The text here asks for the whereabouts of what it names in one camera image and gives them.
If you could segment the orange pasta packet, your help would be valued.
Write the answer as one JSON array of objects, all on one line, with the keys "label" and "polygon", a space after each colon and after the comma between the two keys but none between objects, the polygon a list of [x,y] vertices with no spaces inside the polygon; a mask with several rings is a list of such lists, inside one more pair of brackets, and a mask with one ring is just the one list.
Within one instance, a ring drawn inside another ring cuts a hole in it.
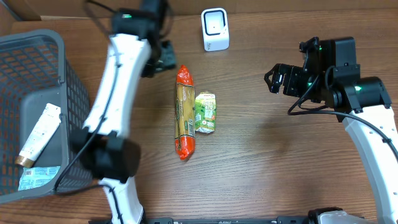
[{"label": "orange pasta packet", "polygon": [[182,65],[177,72],[175,91],[175,151],[181,161],[195,150],[195,88],[193,76]]}]

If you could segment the green juice carton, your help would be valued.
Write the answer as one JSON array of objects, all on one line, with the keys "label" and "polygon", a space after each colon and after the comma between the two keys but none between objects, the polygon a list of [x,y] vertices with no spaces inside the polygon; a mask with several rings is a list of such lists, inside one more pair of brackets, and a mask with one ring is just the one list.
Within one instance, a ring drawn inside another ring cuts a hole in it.
[{"label": "green juice carton", "polygon": [[216,128],[216,96],[209,91],[195,98],[195,131],[212,133]]}]

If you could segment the white cream tube gold cap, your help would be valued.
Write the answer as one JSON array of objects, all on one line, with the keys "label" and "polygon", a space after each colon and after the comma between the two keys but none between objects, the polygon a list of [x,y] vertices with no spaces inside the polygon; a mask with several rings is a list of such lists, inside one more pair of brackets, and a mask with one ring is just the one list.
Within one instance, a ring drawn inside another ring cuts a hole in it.
[{"label": "white cream tube gold cap", "polygon": [[31,168],[34,162],[41,155],[44,147],[50,141],[58,129],[61,108],[47,103],[40,118],[24,143],[15,163],[22,167]]}]

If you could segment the teal wipes packet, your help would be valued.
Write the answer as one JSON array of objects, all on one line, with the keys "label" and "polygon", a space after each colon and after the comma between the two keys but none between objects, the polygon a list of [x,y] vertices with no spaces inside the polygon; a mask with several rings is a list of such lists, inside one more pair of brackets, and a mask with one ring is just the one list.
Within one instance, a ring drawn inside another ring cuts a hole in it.
[{"label": "teal wipes packet", "polygon": [[18,191],[35,189],[49,183],[56,176],[59,170],[60,166],[25,167],[19,180]]}]

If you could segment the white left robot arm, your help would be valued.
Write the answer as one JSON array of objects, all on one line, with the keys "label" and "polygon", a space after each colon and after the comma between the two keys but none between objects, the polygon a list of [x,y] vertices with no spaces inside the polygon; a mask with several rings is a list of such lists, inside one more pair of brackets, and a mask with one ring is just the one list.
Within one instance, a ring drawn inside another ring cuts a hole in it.
[{"label": "white left robot arm", "polygon": [[176,65],[172,45],[164,39],[170,30],[163,28],[173,12],[167,1],[142,1],[138,9],[113,11],[107,29],[88,1],[83,8],[109,45],[95,102],[82,128],[70,135],[73,162],[98,179],[112,211],[110,223],[146,223],[134,179],[141,149],[128,139],[130,120],[139,80]]}]

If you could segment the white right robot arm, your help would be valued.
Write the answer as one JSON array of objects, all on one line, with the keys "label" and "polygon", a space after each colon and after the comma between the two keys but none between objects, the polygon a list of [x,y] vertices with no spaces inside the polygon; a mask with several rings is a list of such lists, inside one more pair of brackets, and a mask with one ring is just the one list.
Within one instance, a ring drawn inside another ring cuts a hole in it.
[{"label": "white right robot arm", "polygon": [[397,223],[397,127],[378,77],[361,77],[353,37],[299,44],[303,66],[277,63],[264,75],[271,93],[297,101],[290,116],[336,116],[354,142],[373,191],[378,223]]}]

